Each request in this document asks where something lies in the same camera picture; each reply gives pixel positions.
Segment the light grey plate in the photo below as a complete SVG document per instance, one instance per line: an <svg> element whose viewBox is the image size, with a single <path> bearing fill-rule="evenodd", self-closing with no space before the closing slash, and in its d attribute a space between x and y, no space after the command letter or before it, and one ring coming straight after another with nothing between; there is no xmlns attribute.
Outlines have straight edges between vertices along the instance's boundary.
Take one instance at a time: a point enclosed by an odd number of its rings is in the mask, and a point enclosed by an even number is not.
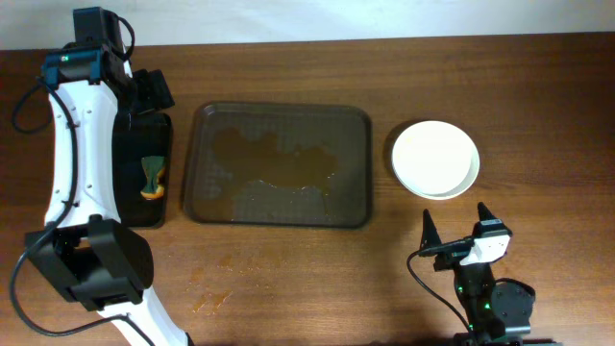
<svg viewBox="0 0 615 346"><path fill-rule="evenodd" d="M404 187L422 198L448 200L475 183L480 172L480 155L475 145L412 149L404 164L404 169L401 165L396 168Z"/></svg>

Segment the cream plate with sauce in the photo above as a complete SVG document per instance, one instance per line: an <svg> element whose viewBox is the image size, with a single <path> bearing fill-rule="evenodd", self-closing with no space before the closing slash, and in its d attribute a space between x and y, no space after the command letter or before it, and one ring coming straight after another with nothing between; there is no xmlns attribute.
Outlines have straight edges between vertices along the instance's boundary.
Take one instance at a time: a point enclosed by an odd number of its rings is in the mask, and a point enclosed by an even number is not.
<svg viewBox="0 0 615 346"><path fill-rule="evenodd" d="M391 150L396 178L412 193L433 200L456 197L478 176L474 141L458 127L422 121L404 129Z"/></svg>

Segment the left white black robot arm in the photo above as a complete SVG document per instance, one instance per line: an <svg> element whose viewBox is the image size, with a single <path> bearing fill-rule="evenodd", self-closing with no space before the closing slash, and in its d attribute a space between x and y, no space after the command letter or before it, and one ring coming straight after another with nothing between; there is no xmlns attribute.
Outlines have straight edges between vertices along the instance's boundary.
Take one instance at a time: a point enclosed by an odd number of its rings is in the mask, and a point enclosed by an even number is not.
<svg viewBox="0 0 615 346"><path fill-rule="evenodd" d="M130 344L191 344L153 288L151 248L123 225L113 184L115 121L172 107L163 75L133 72L126 55L105 45L55 51L42 73L55 128L53 193L44 228L26 236L22 258Z"/></svg>

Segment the yellow green scrub sponge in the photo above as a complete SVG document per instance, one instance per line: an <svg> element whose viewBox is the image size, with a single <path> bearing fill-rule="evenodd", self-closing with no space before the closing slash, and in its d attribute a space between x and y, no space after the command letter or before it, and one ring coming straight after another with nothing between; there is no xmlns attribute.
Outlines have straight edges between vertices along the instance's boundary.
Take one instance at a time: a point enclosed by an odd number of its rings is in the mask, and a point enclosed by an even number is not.
<svg viewBox="0 0 615 346"><path fill-rule="evenodd" d="M141 165L146 177L144 188L140 194L146 200L157 200L164 195L161 179L165 173L165 157L149 156L141 159Z"/></svg>

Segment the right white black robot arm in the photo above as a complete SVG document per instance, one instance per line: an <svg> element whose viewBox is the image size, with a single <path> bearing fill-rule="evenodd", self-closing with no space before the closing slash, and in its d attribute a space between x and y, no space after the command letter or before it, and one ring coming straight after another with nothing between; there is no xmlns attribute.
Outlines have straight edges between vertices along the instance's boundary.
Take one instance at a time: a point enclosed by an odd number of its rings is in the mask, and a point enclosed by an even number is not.
<svg viewBox="0 0 615 346"><path fill-rule="evenodd" d="M409 258L433 257L436 272L454 272L455 296L463 310L418 282L450 308L466 329L453 336L453 345L521 345L523 336L530 333L536 293L517 280L494 277L491 265L506 255L512 231L484 203L478 203L478 215L470 235L443 242L430 212L424 210L420 247Z"/></svg>

